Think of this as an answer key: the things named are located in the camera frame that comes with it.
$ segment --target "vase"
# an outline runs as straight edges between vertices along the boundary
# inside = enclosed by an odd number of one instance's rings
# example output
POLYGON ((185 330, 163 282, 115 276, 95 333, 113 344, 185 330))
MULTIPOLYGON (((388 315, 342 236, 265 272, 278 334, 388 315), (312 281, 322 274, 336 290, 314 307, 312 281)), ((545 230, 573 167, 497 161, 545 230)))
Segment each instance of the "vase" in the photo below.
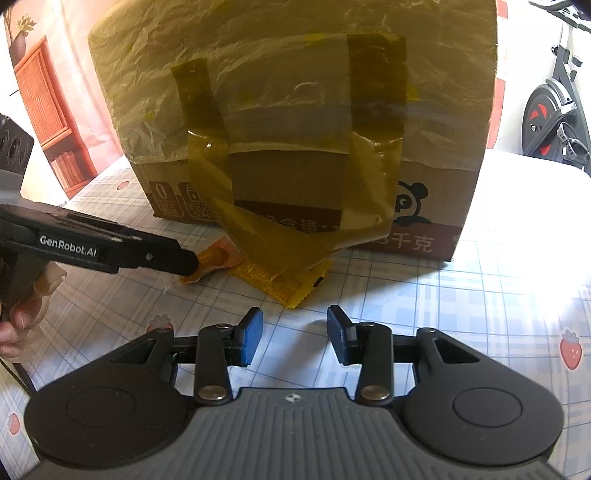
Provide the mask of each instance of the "vase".
POLYGON ((16 64, 20 62, 21 59, 25 56, 25 52, 27 51, 27 44, 25 42, 25 38, 25 32, 21 30, 10 44, 10 47, 8 47, 13 67, 16 66, 16 64))

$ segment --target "human hand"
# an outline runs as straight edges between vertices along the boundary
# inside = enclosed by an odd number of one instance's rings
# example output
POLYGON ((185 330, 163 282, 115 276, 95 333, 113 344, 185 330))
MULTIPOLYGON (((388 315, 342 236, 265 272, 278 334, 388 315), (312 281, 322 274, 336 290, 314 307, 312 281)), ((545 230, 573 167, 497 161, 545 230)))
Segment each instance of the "human hand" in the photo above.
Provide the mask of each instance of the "human hand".
POLYGON ((33 351, 29 347, 43 336, 38 325, 47 313, 49 299, 65 278, 65 271, 49 263, 35 280, 33 294, 11 309, 9 322, 0 322, 0 357, 14 362, 30 360, 33 351))

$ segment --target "camera lens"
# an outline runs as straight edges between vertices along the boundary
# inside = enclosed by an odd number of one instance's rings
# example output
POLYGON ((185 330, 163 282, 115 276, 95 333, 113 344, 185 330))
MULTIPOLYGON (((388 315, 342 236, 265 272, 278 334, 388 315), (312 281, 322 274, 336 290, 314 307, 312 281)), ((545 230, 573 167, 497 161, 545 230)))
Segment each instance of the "camera lens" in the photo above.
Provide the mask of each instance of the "camera lens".
POLYGON ((22 165, 24 163, 24 161, 27 159, 29 155, 29 149, 28 147, 24 147, 21 152, 18 154, 18 163, 20 165, 22 165))
POLYGON ((0 153, 2 153, 4 151, 4 148, 6 148, 7 143, 8 143, 8 132, 4 132, 2 134, 2 137, 0 137, 0 153))
POLYGON ((12 163, 15 159, 15 157, 17 156, 18 153, 18 147, 21 146, 21 139, 16 137, 14 140, 12 140, 12 143, 10 144, 10 150, 8 150, 8 163, 12 163))

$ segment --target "metal pivot pin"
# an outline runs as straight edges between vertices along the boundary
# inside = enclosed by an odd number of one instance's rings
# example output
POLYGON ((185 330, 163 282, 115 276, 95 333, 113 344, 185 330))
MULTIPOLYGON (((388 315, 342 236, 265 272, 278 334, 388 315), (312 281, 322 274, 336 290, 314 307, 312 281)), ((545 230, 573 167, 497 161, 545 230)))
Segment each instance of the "metal pivot pin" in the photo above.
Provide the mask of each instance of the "metal pivot pin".
POLYGON ((390 395, 390 391, 381 385, 366 385, 361 389, 361 396, 370 401, 385 400, 390 395))
POLYGON ((226 389, 219 385, 206 385, 201 387, 198 393, 202 399, 209 401, 223 400, 228 396, 226 389))

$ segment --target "orange snack wrapper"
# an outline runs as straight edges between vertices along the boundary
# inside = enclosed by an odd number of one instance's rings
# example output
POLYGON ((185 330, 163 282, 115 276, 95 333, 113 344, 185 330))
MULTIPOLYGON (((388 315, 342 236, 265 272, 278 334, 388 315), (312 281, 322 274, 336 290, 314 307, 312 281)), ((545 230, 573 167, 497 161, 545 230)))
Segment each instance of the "orange snack wrapper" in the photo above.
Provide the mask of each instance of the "orange snack wrapper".
POLYGON ((236 245, 223 236, 198 253, 197 259, 199 260, 199 267, 195 273, 188 277, 174 275, 165 291, 179 285, 197 283, 204 276, 216 270, 235 267, 242 262, 242 254, 236 245))

